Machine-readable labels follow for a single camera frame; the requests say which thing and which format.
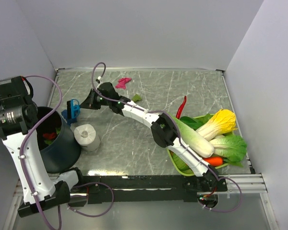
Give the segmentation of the green paper scrap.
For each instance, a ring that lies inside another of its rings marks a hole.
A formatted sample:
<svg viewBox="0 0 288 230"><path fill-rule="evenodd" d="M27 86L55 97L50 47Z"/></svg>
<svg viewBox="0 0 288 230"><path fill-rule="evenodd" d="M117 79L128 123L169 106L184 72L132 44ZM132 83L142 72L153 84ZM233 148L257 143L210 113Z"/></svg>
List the green paper scrap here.
<svg viewBox="0 0 288 230"><path fill-rule="evenodd" d="M55 128L55 132L57 133L57 137L58 135L60 134L60 131L61 131L61 128ZM49 146L51 145L55 140L45 140L44 139L44 142Z"/></svg>
<svg viewBox="0 0 288 230"><path fill-rule="evenodd" d="M132 101L133 102L138 102L138 101L141 101L142 100L142 98L141 98L141 96L140 95L138 95L138 94L135 94L133 97L132 97Z"/></svg>

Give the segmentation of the pink paper scrap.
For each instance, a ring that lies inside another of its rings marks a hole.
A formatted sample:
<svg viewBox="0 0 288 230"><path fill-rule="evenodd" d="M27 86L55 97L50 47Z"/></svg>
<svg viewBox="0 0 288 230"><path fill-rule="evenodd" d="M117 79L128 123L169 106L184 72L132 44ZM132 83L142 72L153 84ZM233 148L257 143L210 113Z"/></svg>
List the pink paper scrap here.
<svg viewBox="0 0 288 230"><path fill-rule="evenodd" d="M132 78L121 78L118 80L117 85L115 86L116 89L126 89L126 84L130 82Z"/></svg>

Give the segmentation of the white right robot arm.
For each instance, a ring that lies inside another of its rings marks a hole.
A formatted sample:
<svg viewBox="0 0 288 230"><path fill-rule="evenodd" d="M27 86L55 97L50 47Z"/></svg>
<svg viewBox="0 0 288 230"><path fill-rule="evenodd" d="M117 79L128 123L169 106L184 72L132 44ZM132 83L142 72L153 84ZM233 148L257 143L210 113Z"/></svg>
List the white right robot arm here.
<svg viewBox="0 0 288 230"><path fill-rule="evenodd" d="M200 179L201 188L211 191L220 180L218 172L205 158L214 147L195 130L162 110L148 111L131 99L119 95L110 82L92 88L80 104L83 109L98 110L108 106L116 114L131 118L151 129L155 143L175 153Z"/></svg>

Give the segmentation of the red paper scrap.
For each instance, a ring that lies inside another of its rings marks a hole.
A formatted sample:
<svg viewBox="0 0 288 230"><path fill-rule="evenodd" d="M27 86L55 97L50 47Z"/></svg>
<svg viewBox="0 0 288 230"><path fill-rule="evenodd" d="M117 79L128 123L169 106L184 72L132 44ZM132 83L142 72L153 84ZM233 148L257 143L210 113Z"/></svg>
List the red paper scrap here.
<svg viewBox="0 0 288 230"><path fill-rule="evenodd" d="M57 133L56 132L52 132L52 133L44 133L43 134L43 138L45 140L55 140L57 137Z"/></svg>

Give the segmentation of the green paper scrap front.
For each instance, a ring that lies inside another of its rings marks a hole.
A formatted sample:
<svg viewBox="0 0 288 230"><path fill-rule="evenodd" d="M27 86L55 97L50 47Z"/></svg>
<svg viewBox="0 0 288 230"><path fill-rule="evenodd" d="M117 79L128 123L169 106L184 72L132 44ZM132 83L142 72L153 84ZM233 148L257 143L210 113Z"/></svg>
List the green paper scrap front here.
<svg viewBox="0 0 288 230"><path fill-rule="evenodd" d="M142 100L142 98L141 98L141 96L140 95L138 95L138 94L135 94L133 97L132 97L132 101L133 102L138 102L138 101L141 101Z"/></svg>

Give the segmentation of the blue hand brush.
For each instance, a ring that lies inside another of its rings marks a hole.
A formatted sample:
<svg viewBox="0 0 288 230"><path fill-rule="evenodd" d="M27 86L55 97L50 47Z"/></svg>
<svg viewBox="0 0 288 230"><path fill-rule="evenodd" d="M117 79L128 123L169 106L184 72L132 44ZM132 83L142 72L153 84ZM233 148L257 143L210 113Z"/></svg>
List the blue hand brush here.
<svg viewBox="0 0 288 230"><path fill-rule="evenodd" d="M77 99L67 101L67 119L76 119L80 114L80 104Z"/></svg>

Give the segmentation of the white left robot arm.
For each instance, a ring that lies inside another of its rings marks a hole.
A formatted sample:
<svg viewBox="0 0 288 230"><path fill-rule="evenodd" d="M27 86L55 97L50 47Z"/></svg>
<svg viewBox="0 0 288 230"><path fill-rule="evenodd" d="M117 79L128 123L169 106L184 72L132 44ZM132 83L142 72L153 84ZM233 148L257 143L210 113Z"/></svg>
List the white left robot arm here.
<svg viewBox="0 0 288 230"><path fill-rule="evenodd" d="M70 202L71 190L81 192L85 180L78 168L71 168L52 180L44 166L37 140L38 107L33 102L31 83L22 76L0 80L0 139L18 172L23 203L20 217Z"/></svg>

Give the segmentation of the dark blue paper scrap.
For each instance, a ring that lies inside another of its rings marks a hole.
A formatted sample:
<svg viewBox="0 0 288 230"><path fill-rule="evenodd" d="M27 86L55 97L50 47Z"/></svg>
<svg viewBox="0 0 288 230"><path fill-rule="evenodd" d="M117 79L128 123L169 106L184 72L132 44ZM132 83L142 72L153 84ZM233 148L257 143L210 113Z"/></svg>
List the dark blue paper scrap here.
<svg viewBox="0 0 288 230"><path fill-rule="evenodd" d="M73 123L73 119L68 117L68 112L67 112L67 110L63 110L63 111L61 112L61 115L62 115L62 117L65 119L66 124L67 124L68 126L71 126L71 124Z"/></svg>

